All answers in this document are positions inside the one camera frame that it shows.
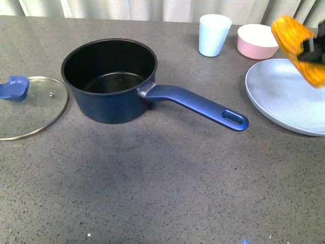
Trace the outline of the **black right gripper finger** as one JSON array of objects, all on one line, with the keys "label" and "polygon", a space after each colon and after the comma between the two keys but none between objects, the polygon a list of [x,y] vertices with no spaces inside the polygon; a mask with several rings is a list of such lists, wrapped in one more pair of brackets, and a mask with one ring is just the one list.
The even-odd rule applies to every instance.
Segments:
[{"label": "black right gripper finger", "polygon": [[318,24],[316,38],[309,38],[301,43],[302,53],[297,59],[302,62],[324,64],[324,20]]}]

